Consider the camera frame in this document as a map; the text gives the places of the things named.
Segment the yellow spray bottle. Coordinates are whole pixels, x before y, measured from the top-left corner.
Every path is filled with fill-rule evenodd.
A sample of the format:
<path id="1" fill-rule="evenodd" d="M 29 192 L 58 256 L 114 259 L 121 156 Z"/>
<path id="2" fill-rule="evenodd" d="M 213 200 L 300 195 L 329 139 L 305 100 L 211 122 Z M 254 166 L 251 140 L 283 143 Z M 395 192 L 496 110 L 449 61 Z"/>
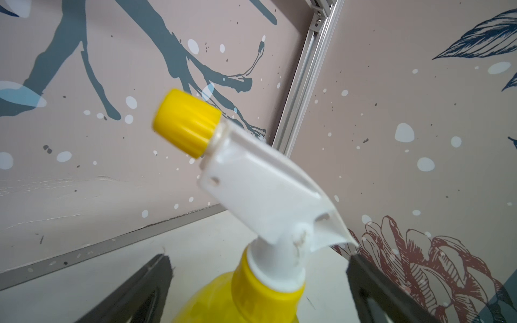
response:
<path id="1" fill-rule="evenodd" d="M 355 244 L 331 199 L 288 157 L 183 91 L 166 95 L 153 129 L 201 160 L 199 186 L 257 236 L 175 321 L 296 322 L 307 258 Z"/>

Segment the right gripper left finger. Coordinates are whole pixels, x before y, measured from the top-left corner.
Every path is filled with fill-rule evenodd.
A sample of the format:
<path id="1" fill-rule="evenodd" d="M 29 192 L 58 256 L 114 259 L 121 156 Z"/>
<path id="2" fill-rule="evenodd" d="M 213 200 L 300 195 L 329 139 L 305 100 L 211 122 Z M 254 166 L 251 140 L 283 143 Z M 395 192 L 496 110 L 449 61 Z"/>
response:
<path id="1" fill-rule="evenodd" d="M 79 322 L 159 322 L 162 318 L 173 268 L 157 254 Z"/>

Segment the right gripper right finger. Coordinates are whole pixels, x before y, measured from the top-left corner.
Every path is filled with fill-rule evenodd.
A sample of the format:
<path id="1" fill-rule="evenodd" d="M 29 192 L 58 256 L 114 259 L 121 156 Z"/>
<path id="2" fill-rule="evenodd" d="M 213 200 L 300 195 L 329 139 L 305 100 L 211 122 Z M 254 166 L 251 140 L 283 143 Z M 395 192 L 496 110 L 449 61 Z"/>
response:
<path id="1" fill-rule="evenodd" d="M 350 257 L 347 278 L 359 321 L 437 322 L 365 257 Z"/>

